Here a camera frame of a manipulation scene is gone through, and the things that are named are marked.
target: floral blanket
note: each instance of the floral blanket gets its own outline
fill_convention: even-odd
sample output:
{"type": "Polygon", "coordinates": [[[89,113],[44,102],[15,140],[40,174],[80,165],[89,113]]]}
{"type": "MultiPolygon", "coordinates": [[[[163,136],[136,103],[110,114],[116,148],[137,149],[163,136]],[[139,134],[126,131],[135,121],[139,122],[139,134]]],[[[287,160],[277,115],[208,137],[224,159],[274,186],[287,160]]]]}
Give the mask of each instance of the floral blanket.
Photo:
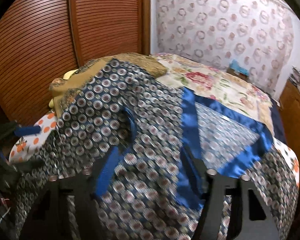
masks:
{"type": "Polygon", "coordinates": [[[266,124],[274,134],[271,100],[254,85],[175,54],[158,53],[151,57],[168,69],[164,76],[157,78],[162,84],[174,88],[185,86],[199,96],[215,99],[240,114],[266,124]]]}

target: white fabric with orange dots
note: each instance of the white fabric with orange dots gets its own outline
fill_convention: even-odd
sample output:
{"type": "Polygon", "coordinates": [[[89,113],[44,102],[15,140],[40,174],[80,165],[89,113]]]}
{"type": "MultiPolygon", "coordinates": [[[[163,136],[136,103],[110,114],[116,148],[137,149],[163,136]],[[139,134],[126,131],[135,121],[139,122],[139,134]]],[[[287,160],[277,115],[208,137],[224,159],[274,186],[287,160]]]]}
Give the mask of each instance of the white fabric with orange dots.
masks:
{"type": "Polygon", "coordinates": [[[51,130],[56,128],[57,117],[54,112],[50,111],[34,125],[40,125],[41,132],[21,137],[11,149],[9,156],[10,163],[27,161],[36,149],[39,149],[46,141],[51,130]]]}

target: metal screw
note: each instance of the metal screw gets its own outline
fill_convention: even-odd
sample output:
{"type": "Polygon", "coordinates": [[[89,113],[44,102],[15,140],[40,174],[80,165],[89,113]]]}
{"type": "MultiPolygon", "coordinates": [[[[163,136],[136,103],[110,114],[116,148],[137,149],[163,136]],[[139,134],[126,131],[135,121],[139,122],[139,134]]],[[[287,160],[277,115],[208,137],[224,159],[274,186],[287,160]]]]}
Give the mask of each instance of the metal screw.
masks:
{"type": "Polygon", "coordinates": [[[216,175],[218,172],[217,172],[215,169],[207,169],[207,173],[208,173],[209,175],[214,176],[214,175],[216,175]]]}
{"type": "Polygon", "coordinates": [[[90,175],[92,173],[92,169],[83,169],[82,174],[83,175],[90,175]]]}
{"type": "Polygon", "coordinates": [[[49,181],[56,181],[58,179],[58,175],[51,175],[48,180],[49,181]]]}
{"type": "Polygon", "coordinates": [[[243,175],[241,175],[241,179],[244,181],[249,181],[250,177],[247,174],[243,174],[243,175]]]}

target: tan fabric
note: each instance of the tan fabric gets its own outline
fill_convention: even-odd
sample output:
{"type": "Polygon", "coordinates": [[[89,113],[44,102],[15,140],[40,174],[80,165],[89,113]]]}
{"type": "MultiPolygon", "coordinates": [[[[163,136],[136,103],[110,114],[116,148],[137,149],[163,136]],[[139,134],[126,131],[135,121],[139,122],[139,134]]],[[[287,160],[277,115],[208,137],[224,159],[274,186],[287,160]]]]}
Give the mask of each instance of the tan fabric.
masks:
{"type": "Polygon", "coordinates": [[[63,110],[73,102],[86,81],[95,76],[112,58],[136,64],[148,71],[154,78],[160,77],[167,72],[167,68],[154,58],[137,53],[123,53],[91,60],[75,71],[69,80],[56,78],[50,84],[49,90],[52,92],[53,105],[57,117],[60,117],[63,110]]]}

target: patterned curtain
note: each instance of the patterned curtain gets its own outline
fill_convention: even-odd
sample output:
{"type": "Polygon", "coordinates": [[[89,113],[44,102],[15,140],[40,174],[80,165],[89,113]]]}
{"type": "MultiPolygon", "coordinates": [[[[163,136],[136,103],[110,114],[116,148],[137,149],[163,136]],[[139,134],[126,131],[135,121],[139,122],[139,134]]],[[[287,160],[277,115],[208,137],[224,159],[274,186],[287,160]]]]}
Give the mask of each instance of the patterned curtain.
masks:
{"type": "Polygon", "coordinates": [[[273,93],[293,48],[292,14],[279,0],[157,0],[158,47],[220,70],[236,59],[273,93]]]}

